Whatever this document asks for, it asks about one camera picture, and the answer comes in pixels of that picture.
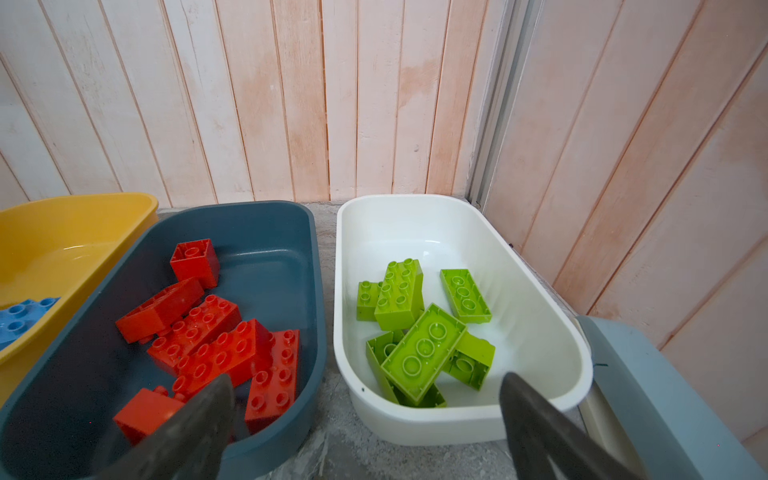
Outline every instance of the lego brick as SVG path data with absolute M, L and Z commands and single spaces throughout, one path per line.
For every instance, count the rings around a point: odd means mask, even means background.
M 44 298 L 39 302 L 25 300 L 8 309 L 0 310 L 0 349 L 31 329 L 56 303 L 58 298 Z
M 408 329 L 424 309 L 424 273 L 418 260 L 389 262 L 373 312 L 382 330 Z
M 161 290 L 119 319 L 116 324 L 128 343 L 152 336 L 181 320 L 203 298 L 203 287 L 196 278 L 182 280 Z
M 299 330 L 275 332 L 273 365 L 251 380 L 245 423 L 253 435 L 277 420 L 296 401 L 299 375 Z
M 443 371 L 473 389 L 480 390 L 493 364 L 495 352 L 496 347 L 488 340 L 479 339 L 467 332 L 458 341 Z
M 400 340 L 402 340 L 403 336 L 404 334 L 402 330 L 394 330 L 392 332 L 387 332 L 384 335 L 377 336 L 376 338 L 372 338 L 366 342 L 366 358 L 376 377 L 376 381 L 379 383 L 384 398 L 393 403 L 419 409 L 447 406 L 448 404 L 443 398 L 442 393 L 440 393 L 440 390 L 434 384 L 429 387 L 429 390 L 424 395 L 424 399 L 416 404 L 404 393 L 400 392 L 400 390 L 386 377 L 384 370 L 381 368 L 381 364 L 384 359 L 392 353 Z
M 131 445 L 136 445 L 183 406 L 182 401 L 168 398 L 168 391 L 161 386 L 154 391 L 141 389 L 113 420 Z
M 179 359 L 180 376 L 174 383 L 174 393 L 190 399 L 223 373 L 237 387 L 272 366 L 274 343 L 274 335 L 256 319 L 241 322 L 231 332 L 220 334 L 215 342 L 204 343 L 193 355 Z
M 182 356 L 190 355 L 204 343 L 210 343 L 221 333 L 229 332 L 243 321 L 240 309 L 219 296 L 209 295 L 189 315 L 176 322 L 165 336 L 152 342 L 147 350 L 155 364 L 175 375 L 176 364 Z
M 478 290 L 467 269 L 440 270 L 445 294 L 451 303 L 453 315 L 463 323 L 487 323 L 491 310 Z
M 382 362 L 392 384 L 418 405 L 467 330 L 434 303 Z
M 214 288 L 219 283 L 219 259 L 210 238 L 176 245 L 170 267 L 179 281 L 197 278 L 203 288 Z

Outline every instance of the blue lego brick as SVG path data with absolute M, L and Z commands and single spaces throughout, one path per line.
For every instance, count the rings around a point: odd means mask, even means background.
M 0 310 L 0 350 L 31 329 L 57 300 L 58 298 L 44 298 L 39 302 L 25 300 L 18 305 Z

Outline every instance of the concrete floor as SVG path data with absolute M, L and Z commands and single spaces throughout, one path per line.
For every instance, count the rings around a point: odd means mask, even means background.
M 506 441 L 442 447 L 402 447 L 384 442 L 360 422 L 333 354 L 336 213 L 341 205 L 306 204 L 315 217 L 328 336 L 328 363 L 319 388 L 315 424 L 293 457 L 258 480 L 517 478 Z M 172 213 L 161 212 L 160 216 L 168 214 Z M 564 304 L 561 306 L 570 317 L 573 316 Z M 566 415 L 579 428 L 584 429 L 577 409 Z

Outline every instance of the yellow plastic bin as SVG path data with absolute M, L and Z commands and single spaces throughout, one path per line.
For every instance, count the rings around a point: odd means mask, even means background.
M 157 222 L 147 194 L 48 198 L 0 212 L 0 310 L 61 299 L 0 351 L 0 405 L 136 239 Z

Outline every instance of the white painted wood panel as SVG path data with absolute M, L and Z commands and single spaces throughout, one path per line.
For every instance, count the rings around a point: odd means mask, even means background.
M 429 153 L 428 194 L 450 195 L 487 1 L 452 0 Z
M 323 33 L 316 0 L 273 2 L 296 201 L 329 199 Z
M 164 0 L 219 203 L 253 201 L 215 0 Z
M 0 154 L 0 210 L 21 205 L 28 200 L 22 186 L 18 184 L 16 177 L 13 176 L 13 172 Z
M 162 2 L 101 0 L 170 202 L 215 204 L 187 87 Z
M 733 434 L 768 425 L 768 241 L 662 350 Z
M 768 235 L 766 119 L 763 58 L 590 314 L 632 325 L 662 346 Z
M 358 5 L 357 195 L 392 193 L 403 0 Z
M 522 255 L 549 283 L 693 21 L 700 0 L 625 0 Z
M 324 0 L 328 171 L 331 200 L 355 197 L 357 173 L 357 0 Z
M 0 2 L 0 45 L 8 74 L 73 194 L 119 192 L 88 112 L 40 5 Z
M 518 249 L 620 5 L 620 0 L 547 0 L 541 7 L 485 208 L 496 230 Z
M 40 3 L 122 190 L 152 194 L 160 207 L 170 207 L 98 0 Z
M 470 176 L 475 166 L 475 151 L 480 142 L 480 130 L 483 127 L 482 109 L 491 95 L 494 78 L 491 78 L 493 62 L 501 52 L 496 51 L 498 36 L 502 27 L 505 7 L 512 8 L 515 2 L 522 0 L 488 0 L 488 10 L 482 22 L 480 44 L 475 58 L 475 71 L 472 73 L 472 86 L 469 88 L 467 113 L 462 129 L 462 140 L 458 146 L 456 174 L 453 179 L 453 194 L 464 196 L 469 189 Z
M 29 200 L 69 195 L 38 129 L 0 63 L 0 154 Z
M 406 0 L 398 87 L 393 194 L 427 184 L 449 0 Z
M 253 195 L 293 200 L 270 0 L 218 0 L 217 5 Z

